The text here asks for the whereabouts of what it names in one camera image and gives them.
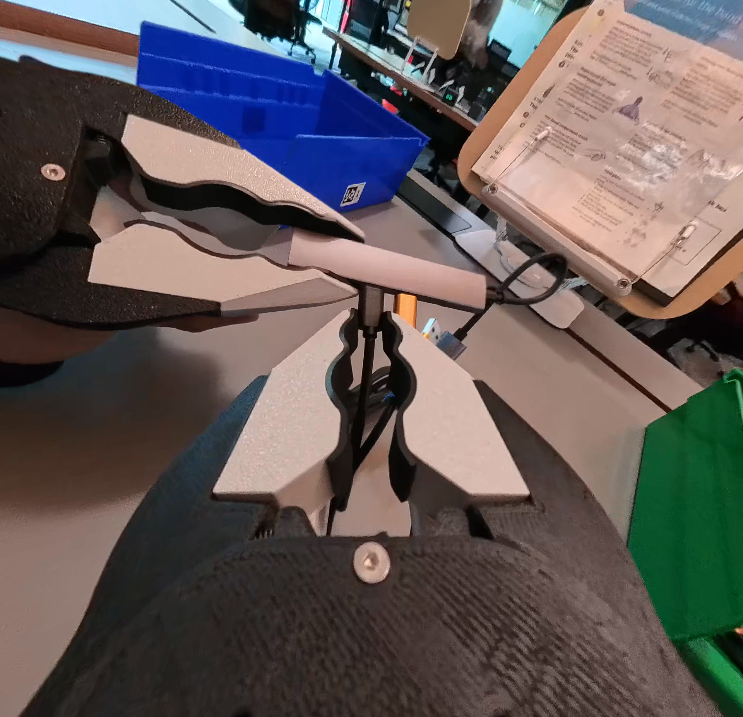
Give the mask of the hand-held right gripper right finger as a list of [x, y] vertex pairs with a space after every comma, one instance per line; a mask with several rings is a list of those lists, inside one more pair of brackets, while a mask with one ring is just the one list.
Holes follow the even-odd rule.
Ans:
[[529, 489], [469, 376], [399, 315], [383, 315], [395, 426], [392, 490], [412, 505], [526, 500]]

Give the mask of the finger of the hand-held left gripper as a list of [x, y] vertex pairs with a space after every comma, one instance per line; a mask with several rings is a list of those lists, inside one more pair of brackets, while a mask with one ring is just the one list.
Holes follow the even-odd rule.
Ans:
[[240, 147], [130, 115], [121, 145], [152, 210], [225, 209], [261, 226], [363, 243], [364, 232], [339, 212]]
[[289, 265], [291, 236], [281, 230], [254, 251], [228, 248], [185, 227], [133, 223], [99, 242], [88, 282], [218, 304], [227, 317], [304, 309], [355, 299], [358, 290], [319, 269]]

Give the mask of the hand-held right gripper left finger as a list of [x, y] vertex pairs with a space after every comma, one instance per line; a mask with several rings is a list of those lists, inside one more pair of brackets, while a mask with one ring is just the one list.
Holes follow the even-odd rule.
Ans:
[[347, 501], [356, 311], [345, 310], [272, 369], [213, 494], [315, 512]]

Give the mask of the blue plastic bin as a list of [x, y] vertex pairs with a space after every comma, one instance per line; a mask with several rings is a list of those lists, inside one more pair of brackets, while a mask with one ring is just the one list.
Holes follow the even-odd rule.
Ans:
[[148, 21], [137, 85], [349, 212], [389, 202], [430, 138], [330, 71]]

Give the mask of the black cable blue tie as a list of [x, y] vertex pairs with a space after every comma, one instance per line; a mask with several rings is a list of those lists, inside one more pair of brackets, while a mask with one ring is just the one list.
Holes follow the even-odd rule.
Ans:
[[[364, 441], [368, 412], [372, 403], [375, 377], [373, 371], [375, 343], [384, 313], [384, 293], [376, 286], [363, 285], [359, 294], [359, 305], [353, 310], [352, 328], [341, 329], [341, 340], [348, 345], [340, 359], [340, 366], [330, 369], [330, 397], [340, 398], [341, 432], [340, 448], [329, 459], [330, 483], [333, 497], [330, 500], [325, 535], [330, 536], [334, 519], [339, 511], [345, 511], [351, 494], [354, 477], [371, 448], [380, 437], [389, 421], [393, 407], [383, 410], [383, 416]], [[363, 337], [363, 362], [358, 387], [351, 387], [353, 371], [350, 357], [358, 347], [358, 336]]]

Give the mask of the grey USB hub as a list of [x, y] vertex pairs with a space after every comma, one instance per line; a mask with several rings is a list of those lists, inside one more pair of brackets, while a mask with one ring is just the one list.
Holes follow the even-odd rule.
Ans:
[[[548, 263], [555, 264], [555, 276], [542, 293], [523, 298], [510, 291], [510, 285], [523, 273]], [[414, 295], [427, 302], [472, 312], [465, 325], [454, 333], [442, 335], [437, 342], [439, 349], [452, 359], [464, 352], [469, 331], [492, 306], [540, 304], [558, 293], [568, 275], [568, 262], [562, 254], [543, 252], [529, 257], [504, 281], [489, 286], [480, 273], [299, 230], [293, 233], [289, 264], [317, 268], [359, 285], [376, 286], [386, 293]]]

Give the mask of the green plastic bin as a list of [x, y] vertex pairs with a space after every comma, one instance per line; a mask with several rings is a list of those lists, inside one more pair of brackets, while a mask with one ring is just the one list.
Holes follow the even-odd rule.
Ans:
[[742, 715], [741, 369], [645, 429], [628, 548], [692, 675]]

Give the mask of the grey desk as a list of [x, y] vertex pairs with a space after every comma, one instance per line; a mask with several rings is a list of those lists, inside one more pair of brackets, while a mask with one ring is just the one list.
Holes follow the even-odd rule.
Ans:
[[[124, 331], [40, 383], [2, 390], [3, 656], [58, 657], [162, 471], [255, 377], [352, 305], [201, 334]], [[492, 310], [459, 362], [568, 462], [623, 536], [645, 426], [701, 390], [589, 305], [567, 331], [526, 308]]]

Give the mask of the person's left hand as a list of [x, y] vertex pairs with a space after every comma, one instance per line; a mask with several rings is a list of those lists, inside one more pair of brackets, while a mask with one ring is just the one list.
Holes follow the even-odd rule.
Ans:
[[[140, 331], [169, 328], [201, 333], [231, 324], [255, 322], [258, 314], [243, 316], [188, 316], [133, 328]], [[72, 328], [25, 313], [1, 309], [1, 361], [20, 365], [41, 365], [78, 357], [110, 340], [118, 331]]]

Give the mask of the wooden document stand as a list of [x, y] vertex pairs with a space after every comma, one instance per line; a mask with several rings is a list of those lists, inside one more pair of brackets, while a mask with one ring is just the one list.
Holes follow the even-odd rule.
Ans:
[[[525, 66], [479, 122], [460, 152], [459, 180], [462, 186], [489, 210], [498, 212], [493, 202], [482, 192], [484, 181], [473, 171], [473, 166], [480, 156], [486, 153], [488, 146], [507, 121], [519, 116], [523, 111], [522, 105], [536, 97], [534, 83], [541, 78], [550, 62], [568, 49], [568, 45], [577, 35], [577, 27], [586, 19], [587, 10], [587, 7], [581, 7], [564, 16], [552, 27]], [[670, 304], [661, 306], [642, 293], [628, 294], [619, 301], [619, 304], [628, 313], [642, 319], [659, 321], [677, 318], [701, 307], [741, 271], [742, 242], [738, 240]], [[549, 324], [564, 330], [583, 312], [584, 306], [583, 300], [569, 291], [556, 294], [545, 302], [534, 305], [534, 311]]]
[[443, 60], [455, 57], [469, 18], [472, 0], [412, 0], [406, 31]]

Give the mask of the brown work table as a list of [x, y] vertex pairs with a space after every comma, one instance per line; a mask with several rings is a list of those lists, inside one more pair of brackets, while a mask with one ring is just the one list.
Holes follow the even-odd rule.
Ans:
[[467, 132], [471, 133], [478, 127], [478, 121], [470, 118], [463, 110], [442, 101], [434, 91], [430, 90], [422, 81], [414, 79], [405, 72], [407, 62], [401, 57], [390, 54], [381, 48], [368, 45], [358, 38], [336, 32], [327, 26], [322, 27], [324, 35], [328, 36], [344, 53], [348, 53], [358, 61], [364, 63], [372, 72], [385, 75], [401, 89], [407, 90], [415, 98], [422, 100], [433, 110], [446, 116]]

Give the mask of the printed instruction sheet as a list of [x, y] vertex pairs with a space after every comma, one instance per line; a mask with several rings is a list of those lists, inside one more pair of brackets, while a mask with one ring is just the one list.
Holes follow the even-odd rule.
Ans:
[[741, 244], [742, 0], [593, 0], [471, 172], [478, 196], [630, 311]]

